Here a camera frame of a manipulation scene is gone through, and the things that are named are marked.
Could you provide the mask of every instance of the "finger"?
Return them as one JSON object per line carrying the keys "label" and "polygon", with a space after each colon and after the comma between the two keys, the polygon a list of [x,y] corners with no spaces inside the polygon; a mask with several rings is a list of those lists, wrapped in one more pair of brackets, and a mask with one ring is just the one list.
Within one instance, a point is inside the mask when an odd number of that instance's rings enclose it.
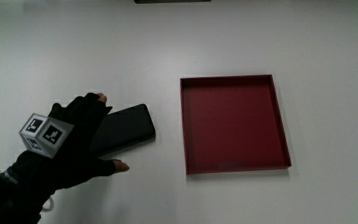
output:
{"label": "finger", "polygon": [[113,160],[94,159],[89,164],[88,169],[93,177],[110,176],[115,173],[116,166]]}
{"label": "finger", "polygon": [[64,108],[59,103],[54,103],[50,110],[48,117],[59,119],[63,113]]}
{"label": "finger", "polygon": [[121,162],[121,161],[114,161],[114,166],[116,168],[116,171],[114,171],[115,174],[119,172],[126,172],[130,169],[125,162]]}
{"label": "finger", "polygon": [[63,112],[65,121],[76,125],[97,99],[99,95],[94,93],[88,93],[85,97],[76,97]]}
{"label": "finger", "polygon": [[100,96],[100,98],[98,99],[99,101],[101,101],[102,103],[106,103],[107,102],[107,96]]}

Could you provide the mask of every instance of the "smartphone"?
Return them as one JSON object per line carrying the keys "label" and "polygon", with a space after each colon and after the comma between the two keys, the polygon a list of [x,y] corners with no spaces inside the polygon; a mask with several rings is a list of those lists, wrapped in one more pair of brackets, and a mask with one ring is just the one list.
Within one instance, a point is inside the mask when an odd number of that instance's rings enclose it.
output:
{"label": "smartphone", "polygon": [[102,156],[155,138],[155,128],[145,104],[106,115],[94,135],[90,152]]}

